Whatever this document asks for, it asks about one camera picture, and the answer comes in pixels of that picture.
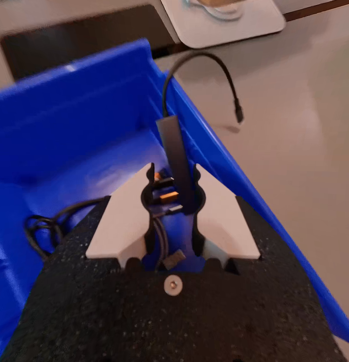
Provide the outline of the braided grey cable orange plug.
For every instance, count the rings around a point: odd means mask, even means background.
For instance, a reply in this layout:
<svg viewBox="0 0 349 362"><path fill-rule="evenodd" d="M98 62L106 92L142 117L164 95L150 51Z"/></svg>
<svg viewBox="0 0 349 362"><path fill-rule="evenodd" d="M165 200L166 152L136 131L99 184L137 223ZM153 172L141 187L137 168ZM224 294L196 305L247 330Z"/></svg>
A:
<svg viewBox="0 0 349 362"><path fill-rule="evenodd" d="M179 263L186 260L186 256L181 249L178 249L171 255L169 254L168 234L163 222L161 221L161 217L179 213L182 209L182 205L177 205L152 215L153 225L159 240L159 257L154 269L156 272L160 270L171 270Z"/></svg>

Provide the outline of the blue plastic bin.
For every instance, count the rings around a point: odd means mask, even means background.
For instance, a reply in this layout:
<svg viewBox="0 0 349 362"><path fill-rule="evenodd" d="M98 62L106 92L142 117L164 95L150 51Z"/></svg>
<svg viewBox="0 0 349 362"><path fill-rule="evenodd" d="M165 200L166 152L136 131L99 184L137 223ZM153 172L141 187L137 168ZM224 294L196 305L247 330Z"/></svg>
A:
<svg viewBox="0 0 349 362"><path fill-rule="evenodd" d="M0 91L0 361L347 361L173 71L141 39Z"/></svg>

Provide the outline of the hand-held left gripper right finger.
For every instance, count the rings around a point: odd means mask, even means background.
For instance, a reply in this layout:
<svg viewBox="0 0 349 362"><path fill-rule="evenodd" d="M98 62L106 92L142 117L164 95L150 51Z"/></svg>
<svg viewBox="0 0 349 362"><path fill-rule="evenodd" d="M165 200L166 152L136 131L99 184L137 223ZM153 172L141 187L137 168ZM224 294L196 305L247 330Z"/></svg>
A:
<svg viewBox="0 0 349 362"><path fill-rule="evenodd" d="M193 217L192 249L204 260L259 260L261 253L250 232L236 194L204 167L193 168L198 208Z"/></svg>

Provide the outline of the dark grey hub with cable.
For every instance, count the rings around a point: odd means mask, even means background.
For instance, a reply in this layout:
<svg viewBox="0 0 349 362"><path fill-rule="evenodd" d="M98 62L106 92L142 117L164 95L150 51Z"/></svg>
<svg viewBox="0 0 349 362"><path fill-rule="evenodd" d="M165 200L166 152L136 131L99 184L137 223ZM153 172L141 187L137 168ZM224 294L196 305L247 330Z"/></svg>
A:
<svg viewBox="0 0 349 362"><path fill-rule="evenodd" d="M174 183L179 192L179 202L183 206L183 212L185 215L197 213L197 210L202 202L202 197L198 196L195 182L191 174L178 116L170 116L168 112L167 90L169 83L177 70L179 70L179 68L186 62L198 57L210 58L220 66L231 89L236 121L238 124L241 124L244 120L243 109L240 105L230 72L225 63L218 56L206 51L192 52L177 60L168 71L162 89L163 116L156 122L156 124L167 156L169 167L174 177Z"/></svg>

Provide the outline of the grey desk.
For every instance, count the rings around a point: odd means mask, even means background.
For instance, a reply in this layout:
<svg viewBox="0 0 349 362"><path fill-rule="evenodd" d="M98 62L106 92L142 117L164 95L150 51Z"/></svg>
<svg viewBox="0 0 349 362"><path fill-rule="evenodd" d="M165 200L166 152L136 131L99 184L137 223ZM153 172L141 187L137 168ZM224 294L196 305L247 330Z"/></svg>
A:
<svg viewBox="0 0 349 362"><path fill-rule="evenodd" d="M53 25L105 1L0 2L0 30ZM210 50L168 89L188 158L298 248L349 318L349 4L280 33ZM148 163L166 167L156 121L179 52L152 59L147 39L13 83L0 48L0 242L27 297L42 268L23 219L110 195Z"/></svg>

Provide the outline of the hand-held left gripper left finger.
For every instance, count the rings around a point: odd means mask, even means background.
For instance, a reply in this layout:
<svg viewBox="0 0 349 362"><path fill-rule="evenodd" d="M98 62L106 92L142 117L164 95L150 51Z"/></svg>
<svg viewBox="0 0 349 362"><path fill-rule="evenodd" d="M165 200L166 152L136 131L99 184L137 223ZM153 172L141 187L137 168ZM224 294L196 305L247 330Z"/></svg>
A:
<svg viewBox="0 0 349 362"><path fill-rule="evenodd" d="M113 258L125 268L131 258L146 255L145 233L150 215L141 200L154 180L154 163L148 163L110 195L109 202L86 250L88 259Z"/></svg>

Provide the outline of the instruction sheet on stand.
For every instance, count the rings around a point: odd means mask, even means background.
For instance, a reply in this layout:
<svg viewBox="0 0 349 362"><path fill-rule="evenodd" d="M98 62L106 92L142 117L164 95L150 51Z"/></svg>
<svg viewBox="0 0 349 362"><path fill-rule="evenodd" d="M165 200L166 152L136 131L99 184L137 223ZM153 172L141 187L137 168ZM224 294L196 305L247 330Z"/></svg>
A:
<svg viewBox="0 0 349 362"><path fill-rule="evenodd" d="M278 33L285 18L272 0L162 0L181 43L203 49Z"/></svg>

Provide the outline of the black desk slot cover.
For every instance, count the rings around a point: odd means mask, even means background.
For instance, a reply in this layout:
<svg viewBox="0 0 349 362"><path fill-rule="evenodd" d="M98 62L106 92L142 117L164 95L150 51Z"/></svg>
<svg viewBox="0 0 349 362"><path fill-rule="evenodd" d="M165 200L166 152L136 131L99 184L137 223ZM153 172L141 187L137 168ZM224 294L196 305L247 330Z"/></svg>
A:
<svg viewBox="0 0 349 362"><path fill-rule="evenodd" d="M183 50L151 4L9 33L0 36L0 47L18 81L141 38L154 59Z"/></svg>

